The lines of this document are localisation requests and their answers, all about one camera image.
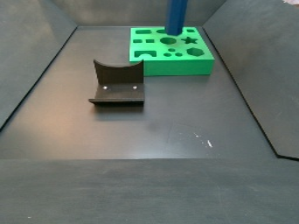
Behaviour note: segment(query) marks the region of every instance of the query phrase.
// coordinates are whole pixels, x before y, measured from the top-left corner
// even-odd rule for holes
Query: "gray wall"
[[[0,0],[0,128],[75,28],[50,0]]]
[[[165,25],[167,0],[53,0],[79,25]],[[204,25],[226,0],[190,0],[187,25]]]
[[[277,153],[299,158],[299,9],[229,0],[204,26]]]

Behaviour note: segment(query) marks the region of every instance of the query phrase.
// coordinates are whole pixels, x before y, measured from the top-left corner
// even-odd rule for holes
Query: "black bracket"
[[[94,60],[98,73],[98,92],[94,104],[145,103],[145,62],[133,66],[109,66]]]

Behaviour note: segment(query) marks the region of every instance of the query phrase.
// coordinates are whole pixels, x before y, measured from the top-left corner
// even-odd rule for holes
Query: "blue cylinder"
[[[169,0],[166,33],[179,36],[183,33],[183,23],[189,0]]]

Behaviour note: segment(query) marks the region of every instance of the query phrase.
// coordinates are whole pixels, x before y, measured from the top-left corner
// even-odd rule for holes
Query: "white speck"
[[[213,148],[213,145],[212,145],[212,141],[209,140],[209,145],[210,145],[210,147]]]

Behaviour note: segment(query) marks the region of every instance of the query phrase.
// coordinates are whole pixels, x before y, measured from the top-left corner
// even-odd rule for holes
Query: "green foam block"
[[[145,60],[145,75],[212,74],[214,57],[196,27],[169,36],[163,27],[131,28],[130,63]]]

